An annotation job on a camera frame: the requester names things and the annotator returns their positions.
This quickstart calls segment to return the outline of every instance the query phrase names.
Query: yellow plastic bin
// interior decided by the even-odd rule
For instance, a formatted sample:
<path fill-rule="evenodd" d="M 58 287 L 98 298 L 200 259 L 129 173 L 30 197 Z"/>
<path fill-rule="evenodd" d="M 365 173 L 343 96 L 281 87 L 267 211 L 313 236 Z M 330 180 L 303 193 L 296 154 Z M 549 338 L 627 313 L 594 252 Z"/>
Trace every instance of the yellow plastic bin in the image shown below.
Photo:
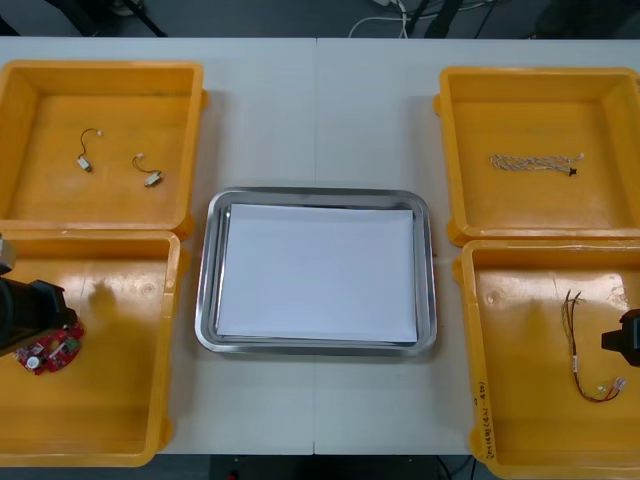
<path fill-rule="evenodd" d="M 5 231 L 8 278 L 62 286 L 86 328 L 59 372 L 0 358 L 0 466 L 140 466 L 164 447 L 181 279 L 170 232 Z"/>
<path fill-rule="evenodd" d="M 475 240 L 454 263 L 465 310 L 475 427 L 473 455 L 502 478 L 640 478 L 640 369 L 601 348 L 640 307 L 640 241 Z M 573 379 L 561 305 L 582 292 Z"/>
<path fill-rule="evenodd" d="M 182 62 L 15 61 L 0 75 L 0 231 L 192 230 L 190 200 L 207 96 Z M 77 159 L 87 132 L 87 173 Z M 161 170 L 162 183 L 145 188 Z"/>
<path fill-rule="evenodd" d="M 640 237 L 636 72 L 451 67 L 440 76 L 449 238 Z M 577 174 L 506 171 L 490 155 L 584 154 Z"/>

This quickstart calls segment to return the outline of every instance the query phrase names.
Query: floor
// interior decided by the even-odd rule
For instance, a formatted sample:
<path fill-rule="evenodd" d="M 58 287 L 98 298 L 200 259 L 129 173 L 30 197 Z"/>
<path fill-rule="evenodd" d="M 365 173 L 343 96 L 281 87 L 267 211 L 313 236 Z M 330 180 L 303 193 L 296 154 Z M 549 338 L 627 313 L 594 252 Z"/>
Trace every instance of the floor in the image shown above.
<path fill-rule="evenodd" d="M 473 462 L 467 456 L 442 457 L 453 480 L 471 478 Z M 227 480 L 231 472 L 239 480 L 447 480 L 436 457 L 234 457 L 207 455 L 158 455 L 142 468 L 95 468 L 94 480 Z M 6 480 L 80 480 L 87 469 L 0 469 Z M 482 464 L 474 480 L 495 477 Z"/>
<path fill-rule="evenodd" d="M 473 5 L 480 0 L 465 0 Z M 404 0 L 408 11 L 419 0 Z M 498 4 L 482 30 L 481 38 L 520 38 L 533 32 L 535 19 L 549 0 L 506 0 Z M 431 0 L 426 13 L 438 10 L 442 0 Z M 146 0 L 149 16 L 172 37 L 347 37 L 351 27 L 370 16 L 397 17 L 372 0 Z M 488 7 L 457 15 L 449 37 L 473 38 Z M 0 15 L 21 35 L 78 36 L 69 21 L 44 0 L 0 0 Z M 414 37 L 421 38 L 430 20 L 421 21 Z M 400 23 L 372 21 L 355 37 L 393 38 Z M 117 19 L 105 25 L 105 35 L 150 37 L 136 18 Z"/>

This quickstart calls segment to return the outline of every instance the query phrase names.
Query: thin wire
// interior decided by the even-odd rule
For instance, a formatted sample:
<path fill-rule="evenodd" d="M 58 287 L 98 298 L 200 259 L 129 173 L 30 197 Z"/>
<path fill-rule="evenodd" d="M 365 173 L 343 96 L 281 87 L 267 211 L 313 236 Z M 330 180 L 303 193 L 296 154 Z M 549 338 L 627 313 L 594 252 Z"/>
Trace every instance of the thin wire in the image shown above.
<path fill-rule="evenodd" d="M 471 460 L 471 458 L 473 458 L 471 455 L 468 455 L 467 458 L 465 459 L 464 462 L 462 462 L 462 465 L 460 465 L 458 468 L 456 468 L 455 470 L 453 470 L 451 472 L 451 476 L 455 477 L 457 474 L 459 474 L 462 470 L 465 469 L 465 467 L 469 464 L 469 461 Z"/>
<path fill-rule="evenodd" d="M 131 164 L 135 167 L 136 170 L 138 170 L 139 172 L 143 172 L 143 173 L 162 173 L 161 170 L 145 170 L 144 168 L 140 167 L 140 165 L 138 165 L 138 160 L 140 160 L 140 157 L 138 157 L 137 155 L 135 157 L 133 157 L 133 159 L 131 160 Z"/>
<path fill-rule="evenodd" d="M 82 144 L 82 153 L 78 155 L 78 158 L 83 157 L 87 154 L 87 146 L 84 144 L 84 135 L 89 132 L 99 132 L 97 128 L 87 128 L 84 132 L 80 134 L 80 143 Z"/>
<path fill-rule="evenodd" d="M 402 15 L 402 31 L 400 32 L 400 36 L 398 38 L 409 38 L 407 36 L 407 9 L 404 8 L 404 3 L 402 0 L 393 0 L 393 3 L 400 9 L 400 14 Z"/>
<path fill-rule="evenodd" d="M 556 170 L 564 172 L 569 176 L 578 173 L 576 168 L 571 165 L 574 162 L 584 159 L 584 153 L 575 158 L 565 157 L 562 155 L 551 155 L 548 157 L 514 157 L 511 155 L 499 155 L 493 153 L 489 155 L 489 162 L 495 168 L 510 171 L 534 171 L 534 170 Z"/>
<path fill-rule="evenodd" d="M 480 28 L 478 28 L 478 31 L 476 32 L 476 36 L 473 38 L 478 38 L 480 36 L 480 32 L 482 31 L 482 29 L 484 28 L 484 24 L 487 23 L 487 20 L 489 20 L 489 16 L 491 15 L 491 12 L 493 12 L 493 9 L 495 8 L 497 2 L 493 2 L 491 4 L 491 7 L 489 7 L 489 11 L 487 11 L 487 14 L 484 16 L 484 18 L 482 19 L 482 23 L 480 24 Z"/>
<path fill-rule="evenodd" d="M 447 480 L 453 480 L 451 472 L 449 471 L 449 467 L 447 467 L 446 463 L 444 463 L 444 461 L 440 458 L 440 455 L 436 455 L 436 460 L 438 460 L 438 463 L 444 470 L 444 473 L 447 475 Z"/>
<path fill-rule="evenodd" d="M 458 10 L 458 13 L 466 12 L 468 10 L 473 10 L 474 8 L 484 7 L 485 5 L 498 3 L 498 2 L 499 0 L 485 0 L 484 2 L 474 3 L 473 5 L 469 5 L 468 7 L 461 8 L 460 10 Z M 430 13 L 428 15 L 422 15 L 420 18 L 418 18 L 418 20 L 428 20 L 430 18 L 436 18 L 437 16 L 438 16 L 437 13 Z M 353 33 L 358 29 L 360 25 L 362 25 L 365 22 L 371 22 L 374 20 L 387 21 L 387 22 L 402 22 L 402 18 L 395 18 L 395 17 L 366 17 L 360 20 L 359 22 L 357 22 L 353 27 L 351 27 L 351 31 L 349 32 L 349 36 L 347 38 L 351 38 L 353 36 Z"/>
<path fill-rule="evenodd" d="M 569 341 L 570 351 L 572 355 L 573 362 L 573 380 L 580 392 L 580 395 L 585 399 L 592 403 L 604 403 L 609 402 L 620 395 L 622 388 L 624 387 L 626 381 L 621 377 L 616 377 L 616 379 L 610 384 L 607 385 L 602 391 L 598 391 L 595 395 L 588 394 L 582 387 L 580 383 L 580 377 L 578 376 L 578 349 L 576 346 L 576 338 L 575 338 L 575 323 L 574 323 L 574 313 L 576 304 L 581 300 L 580 299 L 581 292 L 573 297 L 571 297 L 571 290 L 567 292 L 565 296 L 564 302 L 562 303 L 561 313 L 562 313 L 562 323 L 564 327 L 565 334 L 567 335 L 567 340 Z"/>

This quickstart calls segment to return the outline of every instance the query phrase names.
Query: white table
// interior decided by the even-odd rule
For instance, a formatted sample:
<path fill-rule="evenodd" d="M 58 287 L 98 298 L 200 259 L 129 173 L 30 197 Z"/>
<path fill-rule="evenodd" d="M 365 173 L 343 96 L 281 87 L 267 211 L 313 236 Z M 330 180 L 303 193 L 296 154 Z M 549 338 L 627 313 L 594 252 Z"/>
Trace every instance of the white table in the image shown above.
<path fill-rule="evenodd" d="M 175 320 L 171 453 L 461 454 L 472 425 L 451 276 L 440 127 L 447 65 L 629 66 L 640 43 L 275 39 L 0 40 L 14 58 L 171 59 L 205 66 L 193 262 Z M 205 208 L 228 186 L 406 189 L 431 210 L 438 341 L 409 360 L 236 356 L 193 334 Z"/>

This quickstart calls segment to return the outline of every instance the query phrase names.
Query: white paper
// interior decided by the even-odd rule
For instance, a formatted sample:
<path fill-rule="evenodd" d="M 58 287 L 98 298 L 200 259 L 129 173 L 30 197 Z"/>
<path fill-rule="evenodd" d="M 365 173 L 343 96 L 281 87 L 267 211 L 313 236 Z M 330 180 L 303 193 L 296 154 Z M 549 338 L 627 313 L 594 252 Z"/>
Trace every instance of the white paper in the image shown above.
<path fill-rule="evenodd" d="M 218 334 L 415 342 L 413 213 L 233 205 Z"/>

